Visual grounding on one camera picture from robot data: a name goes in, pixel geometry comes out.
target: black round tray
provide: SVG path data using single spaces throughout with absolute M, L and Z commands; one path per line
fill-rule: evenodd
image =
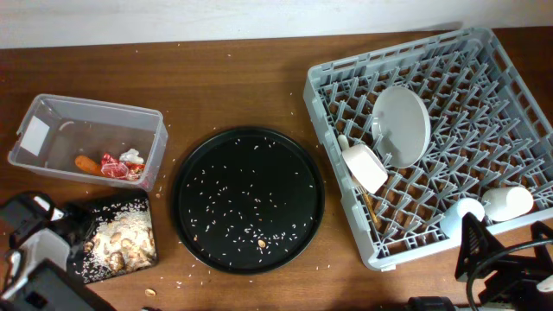
M 322 220 L 324 186 L 299 144 L 274 130 L 237 128 L 188 156 L 172 200 L 175 228 L 194 256 L 250 275 L 278 268 L 308 246 Z

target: black cutting board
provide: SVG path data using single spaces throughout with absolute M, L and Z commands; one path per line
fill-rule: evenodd
M 82 206 L 92 213 L 92 216 L 94 217 L 93 227 L 95 229 L 88 240 L 91 240 L 96 235 L 100 223 L 112 222 L 118 213 L 127 212 L 129 211 L 129 208 L 134 207 L 140 212 L 149 213 L 151 217 L 151 212 L 149 210 L 149 198 L 143 190 L 120 190 L 117 194 L 107 197 L 92 200 L 81 200 L 71 202 L 70 204 Z M 153 263 L 149 267 L 145 267 L 140 270 L 156 266 L 158 262 L 157 254 L 156 245 L 156 254 L 154 256 Z M 67 273 L 72 279 L 88 284 L 92 282 L 104 281 L 115 276 L 124 276 L 138 272 L 137 270 L 127 273 L 124 270 L 121 270 L 118 273 L 112 273 L 110 269 L 104 265 L 92 263 L 91 260 L 89 260 L 91 255 L 91 253 L 85 253 L 83 250 L 79 250 L 78 255 L 73 261 L 67 261 Z
M 238 128 L 210 138 L 185 160 L 171 209 L 182 243 L 199 260 L 255 274 L 308 246 L 321 223 L 324 186 L 296 142 L 274 130 Z

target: white cup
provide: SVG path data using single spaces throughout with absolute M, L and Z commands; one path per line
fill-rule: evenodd
M 372 150 L 363 143 L 351 148 L 347 145 L 347 138 L 338 137 L 342 148 L 342 156 L 352 175 L 366 191 L 374 194 L 388 180 L 388 172 Z
M 455 202 L 440 221 L 440 227 L 448 238 L 461 241 L 463 217 L 472 213 L 479 221 L 484 218 L 484 207 L 475 199 L 462 198 Z
M 490 204 L 484 209 L 489 219 L 506 221 L 529 212 L 534 198 L 525 187 L 501 187 L 490 189 L 482 196 Z

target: dish rack grid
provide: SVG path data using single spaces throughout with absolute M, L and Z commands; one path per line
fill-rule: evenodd
M 393 168 L 376 152 L 372 108 L 388 87 L 404 86 L 425 103 L 432 127 L 422 159 Z M 480 200 L 492 187 L 522 185 L 532 211 L 503 223 L 486 219 L 492 233 L 553 217 L 550 123 L 490 29 L 464 29 L 309 69 L 304 90 L 317 136 L 342 192 L 342 205 L 364 264 L 373 270 L 455 247 L 438 223 L 459 198 Z M 369 194 L 373 223 L 341 157 L 336 137 L 365 143 L 389 179 Z

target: wooden table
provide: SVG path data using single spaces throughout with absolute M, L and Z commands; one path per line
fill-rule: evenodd
M 498 29 L 496 34 L 553 120 L 553 28 Z M 436 33 L 0 50 L 0 201 L 28 189 L 41 190 L 59 204 L 115 191 L 43 178 L 7 163 L 16 130 L 37 94 L 157 109 L 169 132 L 155 186 L 155 190 L 162 187 L 162 197 L 150 193 L 160 263 L 90 285 L 117 309 L 371 308 L 406 303 L 419 295 L 448 296 L 464 304 L 465 283 L 454 279 L 458 249 L 385 273 L 361 263 L 334 172 L 325 151 L 317 146 L 302 99 L 311 66 L 430 35 Z M 326 213 L 313 243 L 292 263 L 260 276 L 228 275 L 196 261 L 179 244 L 168 215 L 175 167 L 206 138 L 245 124 L 270 127 L 294 138 L 315 158 L 326 181 Z M 500 236 L 506 244 L 529 238 L 528 228 Z M 7 236 L 2 234 L 0 247 L 7 250 Z M 3 275 L 5 264 L 0 268 Z M 180 289 L 176 282 L 182 282 Z M 157 296 L 146 297 L 147 288 L 155 289 Z

